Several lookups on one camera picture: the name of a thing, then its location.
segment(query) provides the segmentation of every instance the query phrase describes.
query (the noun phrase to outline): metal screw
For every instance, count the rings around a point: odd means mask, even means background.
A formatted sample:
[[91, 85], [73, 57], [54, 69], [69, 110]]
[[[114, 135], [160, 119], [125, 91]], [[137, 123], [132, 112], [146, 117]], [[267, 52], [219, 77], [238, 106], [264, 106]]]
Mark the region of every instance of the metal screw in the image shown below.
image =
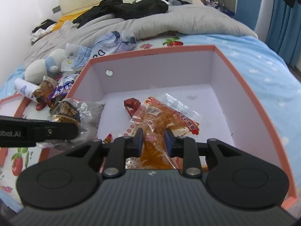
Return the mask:
[[195, 175], [199, 175], [201, 173], [201, 170], [196, 167], [190, 167], [186, 169], [186, 173], [188, 175], [195, 176]]
[[114, 176], [119, 173], [119, 170], [116, 167], [109, 167], [103, 171], [108, 176]]

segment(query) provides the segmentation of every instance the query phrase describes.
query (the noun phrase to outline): blue bed sheet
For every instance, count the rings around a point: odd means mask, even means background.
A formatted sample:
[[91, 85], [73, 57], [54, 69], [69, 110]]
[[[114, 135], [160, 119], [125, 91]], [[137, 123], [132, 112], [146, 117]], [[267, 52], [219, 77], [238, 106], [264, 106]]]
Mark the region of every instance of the blue bed sheet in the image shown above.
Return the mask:
[[301, 188], [301, 84], [283, 59], [251, 36], [180, 35], [184, 45], [215, 44], [263, 104], [285, 148]]
[[15, 93], [14, 81], [17, 78], [24, 79], [23, 67], [19, 67], [16, 71], [8, 78], [5, 84], [0, 88], [0, 99], [7, 98]]

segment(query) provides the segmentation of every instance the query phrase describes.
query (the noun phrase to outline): barcode label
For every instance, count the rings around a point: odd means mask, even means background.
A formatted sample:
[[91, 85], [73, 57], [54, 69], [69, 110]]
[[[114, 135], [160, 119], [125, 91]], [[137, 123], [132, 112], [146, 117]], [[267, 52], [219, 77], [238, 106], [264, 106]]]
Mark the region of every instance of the barcode label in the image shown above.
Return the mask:
[[152, 114], [152, 115], [159, 115], [161, 113], [161, 110], [159, 110], [156, 107], [148, 107], [148, 109], [145, 112], [146, 114]]

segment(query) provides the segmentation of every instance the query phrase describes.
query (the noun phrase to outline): gray blanket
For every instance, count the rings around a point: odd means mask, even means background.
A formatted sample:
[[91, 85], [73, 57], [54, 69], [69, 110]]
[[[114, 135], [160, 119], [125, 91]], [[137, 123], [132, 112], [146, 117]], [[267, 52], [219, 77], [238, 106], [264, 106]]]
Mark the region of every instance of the gray blanket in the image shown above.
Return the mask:
[[37, 41], [30, 47], [23, 68], [26, 69], [37, 59], [46, 58], [57, 48], [65, 49], [67, 43], [92, 47], [97, 38], [110, 31], [128, 30], [134, 33], [136, 40], [166, 31], [182, 34], [251, 35], [257, 38], [257, 34], [249, 27], [218, 10], [193, 4], [170, 6], [167, 13], [126, 21], [108, 14], [88, 22], [79, 29], [76, 27], [77, 24], [67, 21], [60, 30]]

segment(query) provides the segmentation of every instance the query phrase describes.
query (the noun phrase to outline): blue curtain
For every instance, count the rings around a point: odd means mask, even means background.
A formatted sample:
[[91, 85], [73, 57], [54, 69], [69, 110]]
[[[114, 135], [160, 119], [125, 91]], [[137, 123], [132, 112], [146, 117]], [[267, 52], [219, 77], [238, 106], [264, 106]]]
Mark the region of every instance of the blue curtain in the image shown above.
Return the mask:
[[301, 51], [301, 5], [290, 8], [283, 0], [274, 0], [272, 19], [266, 44], [294, 66]]

